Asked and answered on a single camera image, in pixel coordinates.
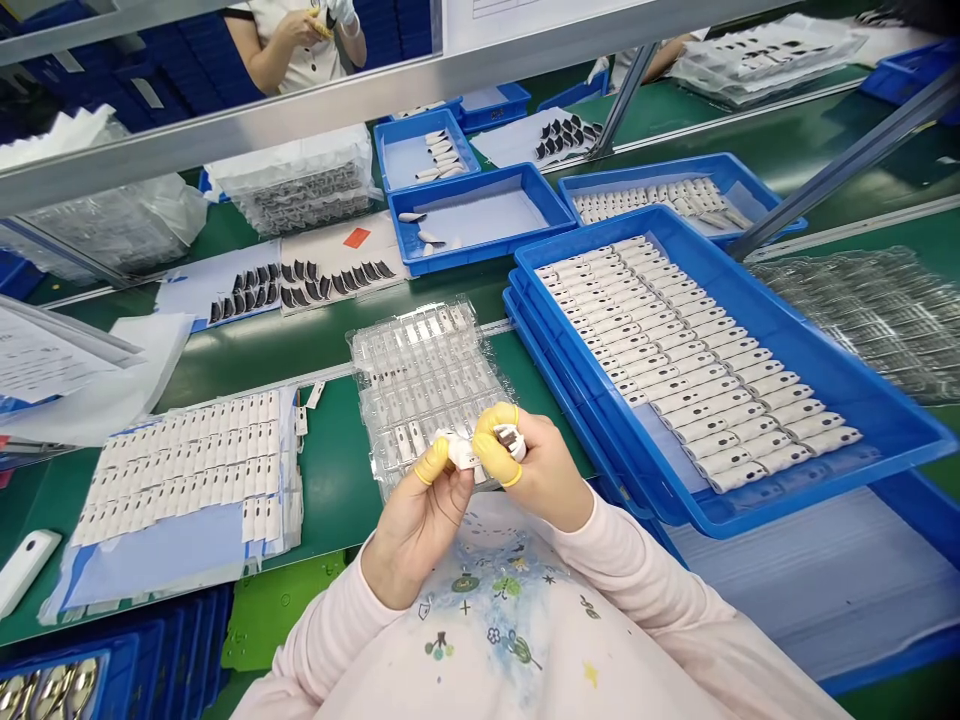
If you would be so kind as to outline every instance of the stainless steel bar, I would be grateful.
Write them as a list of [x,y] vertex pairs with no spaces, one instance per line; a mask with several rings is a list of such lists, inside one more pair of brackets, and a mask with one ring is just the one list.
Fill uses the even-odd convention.
[[235,0],[140,0],[137,3],[127,0],[124,7],[105,15],[0,41],[0,67],[184,20],[233,4]]
[[593,147],[590,148],[590,152],[587,153],[589,159],[597,160],[606,157],[610,153],[614,137],[617,134],[617,130],[620,129],[623,118],[627,115],[627,108],[630,107],[633,95],[643,82],[643,78],[647,74],[647,68],[650,67],[650,63],[653,62],[653,56],[657,54],[657,50],[659,49],[659,41],[648,42],[646,45],[637,48],[637,54],[634,56],[633,62],[630,63],[627,76],[623,79],[623,86],[620,88],[620,92],[617,93],[617,99],[613,101],[610,112],[607,113],[607,122],[604,123],[600,137],[597,138],[597,142],[594,143]]
[[0,217],[311,137],[785,4],[787,0],[651,0],[458,55],[351,75],[0,173]]
[[92,258],[75,245],[58,237],[54,237],[48,232],[41,230],[36,225],[27,222],[23,218],[9,217],[0,218],[0,225],[4,225],[9,230],[27,238],[40,247],[48,250],[70,262],[79,265],[83,269],[92,273],[101,280],[110,283],[118,290],[124,290],[133,287],[133,282],[126,275],[117,270],[104,265],[96,258]]
[[920,126],[960,100],[960,66],[945,72],[847,148],[827,167],[735,240],[727,252],[743,260],[861,170],[886,157]]
[[[816,92],[798,95],[797,97],[790,98],[788,100],[781,100],[780,102],[771,103],[770,105],[763,105],[761,107],[753,108],[752,110],[745,110],[744,112],[740,113],[731,113],[726,117],[717,118],[716,120],[708,120],[704,123],[691,125],[690,127],[681,128],[680,130],[672,130],[667,133],[660,133],[659,135],[651,135],[648,138],[634,140],[633,142],[624,143],[623,145],[615,145],[611,155],[621,155],[623,153],[632,152],[641,148],[650,147],[651,145],[659,145],[660,143],[670,142],[671,140],[679,140],[680,138],[696,135],[697,133],[725,127],[727,125],[740,122],[741,120],[749,120],[750,118],[760,117],[761,115],[766,115],[767,113],[776,112],[777,110],[784,110],[796,105],[802,105],[803,103],[811,102],[813,100],[820,100],[821,98],[830,97],[831,95],[850,92],[851,90],[856,90],[858,87],[860,87],[860,82],[860,80],[849,80],[845,83],[839,83],[829,88],[817,90]],[[557,163],[556,165],[546,167],[541,172],[544,175],[548,175],[549,173],[558,172],[560,170],[568,170],[588,162],[591,162],[591,159],[589,159],[586,155],[579,155],[575,158],[571,158],[570,160],[565,160]]]

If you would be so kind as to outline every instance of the white device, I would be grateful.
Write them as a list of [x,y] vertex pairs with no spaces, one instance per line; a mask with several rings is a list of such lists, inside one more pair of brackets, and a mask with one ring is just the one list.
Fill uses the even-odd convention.
[[0,620],[16,609],[60,540],[60,535],[55,532],[34,530],[10,556],[0,570]]

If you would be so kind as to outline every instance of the stack of blue trays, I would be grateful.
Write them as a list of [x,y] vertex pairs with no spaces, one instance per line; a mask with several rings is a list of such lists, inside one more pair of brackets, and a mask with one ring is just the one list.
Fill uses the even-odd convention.
[[430,30],[430,0],[397,0],[397,22],[403,59],[423,57],[433,52]]
[[0,666],[0,682],[39,670],[42,686],[54,667],[96,658],[89,720],[198,720],[229,679],[220,653],[232,605],[228,584],[46,635],[29,657]]
[[226,107],[175,24],[147,28],[139,34],[147,52],[163,68],[194,115]]
[[363,69],[375,70],[403,60],[393,0],[355,0],[353,6],[367,40],[367,64]]
[[[92,13],[77,0],[67,0],[42,10],[24,20],[18,32],[26,35],[38,30],[84,20]],[[88,107],[110,105],[116,118],[131,132],[147,130],[156,125],[127,89],[114,77],[123,57],[109,42],[96,42],[46,55],[22,64],[51,93],[68,106]]]
[[263,93],[250,79],[230,31],[218,13],[180,20],[176,26],[225,107],[263,100]]

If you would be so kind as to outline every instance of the metal shelf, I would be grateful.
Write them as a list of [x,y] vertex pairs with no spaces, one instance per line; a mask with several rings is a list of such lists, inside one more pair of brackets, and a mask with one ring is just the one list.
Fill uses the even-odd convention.
[[0,217],[550,72],[787,0],[651,0],[470,52],[410,61],[0,173]]

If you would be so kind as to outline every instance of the blister packaging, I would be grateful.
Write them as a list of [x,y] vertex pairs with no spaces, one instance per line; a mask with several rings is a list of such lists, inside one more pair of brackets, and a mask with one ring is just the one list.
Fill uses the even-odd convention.
[[[484,410],[514,402],[463,296],[358,330],[347,342],[384,502],[438,433],[470,440]],[[475,473],[478,489],[497,486],[481,468]]]

